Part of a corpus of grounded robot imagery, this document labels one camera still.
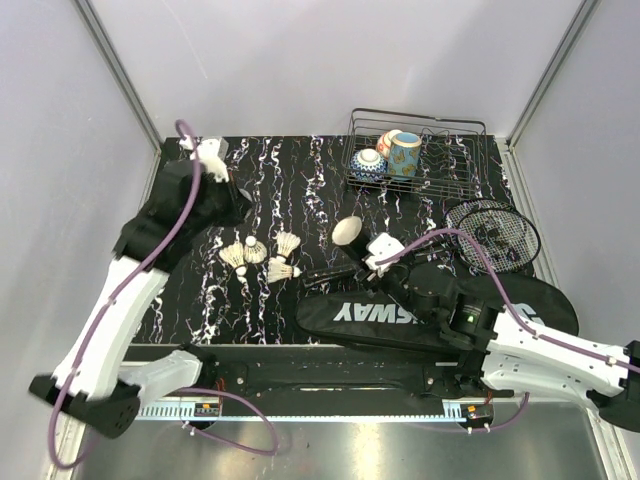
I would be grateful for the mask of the white feather shuttlecock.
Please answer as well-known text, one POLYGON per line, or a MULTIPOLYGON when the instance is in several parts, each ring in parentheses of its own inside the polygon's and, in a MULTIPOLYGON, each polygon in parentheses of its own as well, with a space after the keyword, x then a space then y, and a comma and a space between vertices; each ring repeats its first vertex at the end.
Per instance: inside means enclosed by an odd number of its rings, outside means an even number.
POLYGON ((301 243, 301 238, 292 232, 278 232, 275 239, 277 245, 276 259, 282 263, 291 257, 301 243))
POLYGON ((220 259, 233 268, 238 277, 245 277, 247 272, 244 258, 244 246, 240 242, 234 242, 219 250, 220 259))
POLYGON ((299 278, 301 270, 294 265, 289 265, 277 258, 270 258, 267 268, 267 283, 273 284, 279 281, 286 281, 299 278))
POLYGON ((255 236, 246 237, 243 247, 244 260, 248 264, 259 264, 268 256, 266 246, 255 236))

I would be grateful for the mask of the black shuttlecock tube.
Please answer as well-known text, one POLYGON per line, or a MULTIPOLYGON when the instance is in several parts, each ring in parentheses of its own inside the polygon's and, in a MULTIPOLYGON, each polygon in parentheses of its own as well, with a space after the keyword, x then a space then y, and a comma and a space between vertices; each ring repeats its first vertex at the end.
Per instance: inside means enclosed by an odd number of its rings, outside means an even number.
POLYGON ((373 254, 369 249, 371 238, 360 217, 349 216, 340 220, 332 231, 331 239, 334 245, 361 268, 364 280, 369 283, 378 282, 376 267, 372 263, 373 254))

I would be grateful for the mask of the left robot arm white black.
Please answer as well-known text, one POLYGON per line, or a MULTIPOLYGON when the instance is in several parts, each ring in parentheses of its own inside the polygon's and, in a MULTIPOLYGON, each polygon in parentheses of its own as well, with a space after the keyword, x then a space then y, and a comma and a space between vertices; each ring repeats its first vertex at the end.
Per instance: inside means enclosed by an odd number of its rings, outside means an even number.
POLYGON ((195 346, 120 370, 146 310, 195 238, 209 227, 240 225, 252 208, 223 160, 198 164, 198 173, 189 161, 170 162, 160 172, 148 201, 121 230, 103 290, 73 348, 29 385, 32 395, 109 439, 162 397, 183 388, 203 396, 215 386, 215 357, 195 346))

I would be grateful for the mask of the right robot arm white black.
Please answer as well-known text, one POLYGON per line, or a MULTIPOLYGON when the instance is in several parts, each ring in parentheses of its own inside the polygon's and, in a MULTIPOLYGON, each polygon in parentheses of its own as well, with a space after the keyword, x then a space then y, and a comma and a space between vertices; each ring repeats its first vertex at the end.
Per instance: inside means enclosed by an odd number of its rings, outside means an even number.
POLYGON ((361 275, 441 341, 474 352, 480 363, 454 371, 466 396, 511 390, 565 399, 595 411, 621 429, 639 429, 639 344, 608 345, 540 325, 519 315, 500 284, 491 298, 473 280, 460 280, 426 264, 396 264, 361 275))

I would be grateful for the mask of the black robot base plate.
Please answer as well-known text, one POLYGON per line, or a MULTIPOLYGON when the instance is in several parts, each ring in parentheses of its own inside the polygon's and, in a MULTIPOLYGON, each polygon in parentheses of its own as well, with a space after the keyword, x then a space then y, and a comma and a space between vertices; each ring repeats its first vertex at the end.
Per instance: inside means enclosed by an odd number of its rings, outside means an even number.
POLYGON ((330 346, 195 346, 200 388, 230 393, 224 417, 248 416, 246 399, 267 417, 296 421, 440 414, 445 400, 490 390, 453 354, 330 346))

